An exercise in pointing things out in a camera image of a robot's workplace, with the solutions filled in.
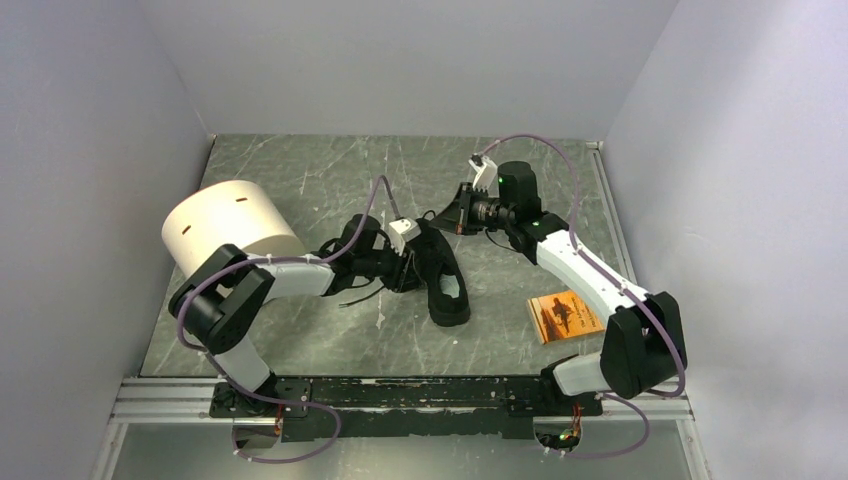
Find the black shoe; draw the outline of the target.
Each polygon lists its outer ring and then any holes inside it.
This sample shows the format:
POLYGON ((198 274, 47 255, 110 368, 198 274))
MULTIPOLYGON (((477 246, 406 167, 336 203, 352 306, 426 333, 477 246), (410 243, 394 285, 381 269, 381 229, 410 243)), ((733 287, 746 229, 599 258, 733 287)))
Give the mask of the black shoe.
POLYGON ((407 243, 413 267, 427 287, 428 312, 440 327, 463 325, 470 319, 468 292, 453 248, 426 219, 417 219, 420 233, 407 243))

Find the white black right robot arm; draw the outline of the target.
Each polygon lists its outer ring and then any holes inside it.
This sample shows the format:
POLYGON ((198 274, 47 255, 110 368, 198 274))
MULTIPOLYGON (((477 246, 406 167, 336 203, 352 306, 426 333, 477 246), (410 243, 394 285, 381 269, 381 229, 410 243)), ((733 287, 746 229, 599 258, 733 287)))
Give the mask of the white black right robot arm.
POLYGON ((434 225, 457 235, 502 231, 510 246, 553 274, 598 317, 604 328, 598 352, 546 367, 542 406, 562 414, 584 393, 631 399, 654 391, 687 366, 680 309, 667 293, 650 293, 628 281, 593 253, 569 223, 543 209, 537 179, 522 161, 501 165, 483 154, 469 161, 475 175, 459 185, 434 225))

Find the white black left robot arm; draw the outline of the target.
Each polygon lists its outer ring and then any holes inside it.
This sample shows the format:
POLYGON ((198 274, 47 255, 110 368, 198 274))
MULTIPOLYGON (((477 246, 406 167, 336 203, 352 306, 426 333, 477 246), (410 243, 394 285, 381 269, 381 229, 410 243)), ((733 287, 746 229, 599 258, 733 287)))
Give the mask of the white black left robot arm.
POLYGON ((224 244, 171 297, 168 311, 194 336, 217 368, 239 386, 237 403, 261 416, 277 400, 277 379, 248 337, 261 308, 282 297, 328 297, 380 281, 394 292, 415 289, 411 240, 421 232, 412 219, 387 225, 358 214, 340 237, 319 250, 272 263, 224 244))

